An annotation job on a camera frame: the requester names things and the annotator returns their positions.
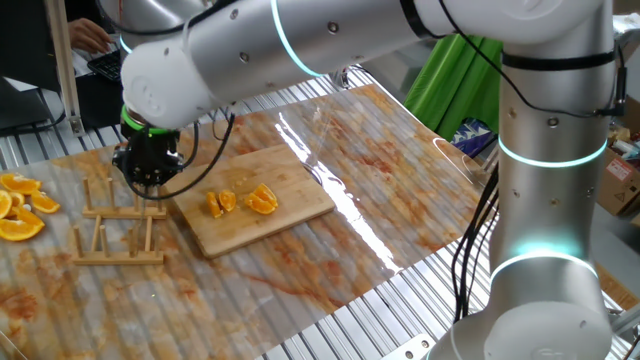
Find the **hand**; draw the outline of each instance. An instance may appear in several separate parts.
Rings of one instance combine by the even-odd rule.
[[[78,19],[70,22],[69,37],[71,47],[84,50],[90,54],[97,52],[108,53],[111,38],[100,26],[88,19]]]

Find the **orange slice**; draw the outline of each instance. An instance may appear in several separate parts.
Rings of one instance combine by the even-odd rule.
[[[44,227],[44,221],[42,221],[36,214],[31,211],[25,209],[22,206],[17,206],[11,209],[12,213],[15,213],[18,220],[26,222],[30,225],[42,226]]]
[[[218,196],[220,205],[227,210],[227,212],[233,211],[236,208],[236,194],[229,190],[223,190]]]
[[[251,210],[257,212],[262,215],[269,215],[272,212],[276,211],[275,206],[271,205],[271,203],[260,199],[256,194],[251,193],[244,199],[244,203],[251,208]]]
[[[9,195],[11,195],[11,204],[13,207],[24,205],[24,195],[15,191],[10,192]]]
[[[15,212],[15,210],[13,210],[14,207],[22,207],[25,203],[25,199],[24,199],[24,195],[17,193],[17,192],[10,192],[9,195],[11,195],[11,209],[9,210],[9,213],[7,214],[7,216],[5,216],[5,218],[9,218],[9,217],[16,217],[18,216],[18,213]]]
[[[44,225],[33,225],[22,220],[0,219],[0,237],[10,241],[31,239],[42,228]]]
[[[43,213],[53,214],[60,209],[60,204],[48,197],[47,194],[42,191],[34,191],[31,193],[31,200],[33,201],[33,207]]]
[[[278,207],[278,198],[276,198],[276,195],[273,193],[273,191],[271,191],[271,189],[267,187],[267,185],[260,184],[260,186],[258,186],[258,188],[253,193],[263,201],[271,204],[273,207]]]
[[[4,174],[0,176],[0,183],[9,191],[24,195],[40,190],[40,186],[42,186],[42,181],[27,179],[20,174]]]
[[[4,219],[9,214],[12,204],[11,195],[4,190],[0,190],[0,219]]]
[[[209,205],[211,215],[213,215],[214,218],[217,219],[222,216],[222,210],[220,210],[220,205],[218,205],[218,200],[216,200],[216,193],[207,193],[207,205]]]

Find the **marble-patterned tablecloth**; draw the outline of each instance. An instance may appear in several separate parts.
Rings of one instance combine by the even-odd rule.
[[[201,137],[196,164],[220,143],[210,125]],[[207,260],[168,203],[170,219],[153,228],[162,266],[71,262],[70,226],[85,249],[93,232],[82,178],[95,204],[108,203],[111,176],[118,204],[132,204],[112,148],[20,168],[62,209],[38,213],[47,227],[34,239],[0,241],[0,348],[16,359],[253,359],[457,239],[479,200],[477,165],[376,85],[239,117],[224,155],[282,143],[336,210]],[[181,147],[192,144],[185,131]],[[133,221],[104,224],[124,251]]]

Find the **wooden rack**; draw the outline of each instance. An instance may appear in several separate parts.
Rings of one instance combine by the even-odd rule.
[[[93,238],[91,241],[91,250],[84,251],[82,248],[82,239],[80,237],[80,228],[73,227],[73,240],[76,244],[77,255],[73,258],[76,265],[160,265],[164,262],[164,255],[160,251],[157,241],[152,239],[152,228],[154,219],[166,219],[167,211],[163,208],[162,202],[158,201],[154,207],[146,207],[144,214],[140,210],[140,198],[134,194],[134,203],[130,207],[118,207],[115,205],[115,196],[113,192],[113,179],[107,179],[109,189],[110,206],[94,207],[91,202],[91,193],[89,191],[89,181],[85,178],[82,180],[84,186],[85,199],[87,201],[82,216],[85,218],[96,219],[93,230]],[[104,219],[146,219],[145,245],[144,251],[138,251],[138,228],[130,228],[127,234],[127,244],[129,251],[112,252],[109,250],[107,241],[107,232],[102,220]],[[98,250],[98,239],[100,239],[101,249]]]

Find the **wooden pole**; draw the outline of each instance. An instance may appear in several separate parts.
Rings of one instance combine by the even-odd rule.
[[[111,204],[111,209],[115,210],[116,209],[116,198],[115,198],[115,194],[113,193],[113,179],[112,178],[108,178],[107,179],[107,184],[109,185],[109,203]]]
[[[153,238],[153,251],[156,253],[156,257],[160,256],[160,244],[158,243],[158,237]]]
[[[136,256],[136,251],[134,248],[134,241],[133,241],[133,235],[134,231],[133,228],[129,229],[129,257],[135,257]]]
[[[98,250],[98,236],[100,236],[100,225],[102,223],[102,216],[96,217],[96,226],[93,229],[93,239],[91,240],[91,251]]]
[[[78,250],[78,257],[81,258],[84,256],[84,252],[82,251],[82,240],[80,239],[80,228],[78,225],[73,227],[73,240],[76,243],[76,249]]]
[[[107,245],[107,228],[100,225],[100,240],[102,241],[102,252],[104,257],[109,257],[109,245]]]
[[[151,251],[151,224],[153,222],[153,218],[151,216],[147,216],[147,233],[144,240],[144,251]]]
[[[82,186],[84,187],[84,199],[87,202],[87,210],[92,210],[91,206],[91,192],[89,191],[89,179],[82,179]]]

